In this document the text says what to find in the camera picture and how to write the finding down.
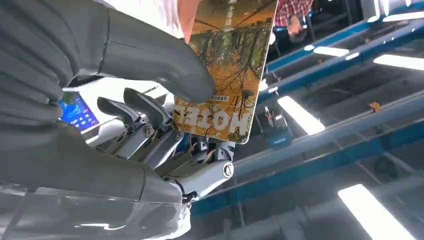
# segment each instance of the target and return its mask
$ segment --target book cover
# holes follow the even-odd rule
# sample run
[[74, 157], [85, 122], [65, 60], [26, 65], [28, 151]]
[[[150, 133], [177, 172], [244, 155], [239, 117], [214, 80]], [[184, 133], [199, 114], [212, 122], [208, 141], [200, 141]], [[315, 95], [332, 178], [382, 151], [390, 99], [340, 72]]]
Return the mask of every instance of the book cover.
[[254, 118], [277, 0], [202, 0], [190, 46], [207, 66], [215, 93], [202, 104], [176, 98], [179, 131], [244, 144]]

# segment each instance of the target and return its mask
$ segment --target gray robotic arm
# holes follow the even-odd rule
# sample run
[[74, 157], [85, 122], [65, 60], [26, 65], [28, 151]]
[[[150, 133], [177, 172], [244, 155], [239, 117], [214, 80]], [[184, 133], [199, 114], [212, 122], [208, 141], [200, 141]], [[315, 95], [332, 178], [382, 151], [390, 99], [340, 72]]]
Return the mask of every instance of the gray robotic arm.
[[[75, 76], [94, 74], [155, 80], [189, 102], [205, 101], [215, 85], [189, 46], [91, 0], [2, 0], [0, 39], [1, 180], [181, 202], [145, 165], [88, 147], [57, 121], [57, 101]], [[160, 180], [157, 194], [145, 187], [150, 178]]]
[[[87, 146], [76, 128], [58, 120], [57, 104], [62, 88], [84, 75], [154, 80], [192, 103], [215, 90], [188, 45], [121, 12], [91, 0], [1, 0], [0, 181], [36, 193], [49, 188], [179, 205], [231, 177], [232, 154], [222, 158], [220, 147], [219, 161], [209, 162], [204, 151], [167, 160], [181, 134], [165, 128], [155, 139], [152, 129], [169, 125], [170, 116], [142, 95], [125, 97], [129, 107], [100, 99], [100, 109], [122, 118], [127, 130], [106, 152]], [[152, 121], [144, 122], [137, 111]], [[152, 214], [160, 222], [176, 212]]]

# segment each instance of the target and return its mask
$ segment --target screen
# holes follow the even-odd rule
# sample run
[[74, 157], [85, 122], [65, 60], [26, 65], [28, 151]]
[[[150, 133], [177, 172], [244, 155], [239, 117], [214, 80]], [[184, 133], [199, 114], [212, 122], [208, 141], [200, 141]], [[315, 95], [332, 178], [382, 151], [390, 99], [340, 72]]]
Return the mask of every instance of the screen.
[[75, 126], [80, 132], [99, 124], [79, 92], [65, 91], [59, 104], [63, 111], [60, 119]]

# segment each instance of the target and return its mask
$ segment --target robotic hand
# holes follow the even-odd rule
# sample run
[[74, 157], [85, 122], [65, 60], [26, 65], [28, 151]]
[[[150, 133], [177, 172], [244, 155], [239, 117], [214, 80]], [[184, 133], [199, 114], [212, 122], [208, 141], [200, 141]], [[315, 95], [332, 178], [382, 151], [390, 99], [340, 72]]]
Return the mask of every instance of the robotic hand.
[[234, 172], [234, 143], [199, 138], [187, 152], [171, 158], [183, 133], [173, 129], [167, 110], [155, 99], [126, 88], [125, 103], [100, 97], [98, 108], [105, 114], [120, 117], [126, 130], [105, 151], [119, 158], [149, 166], [165, 181], [176, 184], [183, 202], [198, 199], [230, 179]]
[[[179, 228], [175, 221], [187, 220], [192, 200], [232, 176], [231, 143], [216, 143], [212, 151], [199, 139], [190, 151], [172, 155], [182, 134], [162, 106], [132, 89], [124, 93], [125, 104], [98, 101], [127, 126], [106, 152], [87, 146], [76, 128], [58, 120], [62, 88], [77, 76], [153, 80], [187, 102], [206, 101], [214, 81], [184, 42], [91, 0], [2, 0], [0, 38], [0, 181], [25, 186], [32, 198], [57, 196], [57, 209], [66, 213], [34, 215], [25, 224], [16, 216], [6, 232], [166, 236], [170, 226]], [[46, 213], [41, 203], [53, 204], [43, 199], [21, 207]], [[49, 218], [50, 224], [41, 222]]]

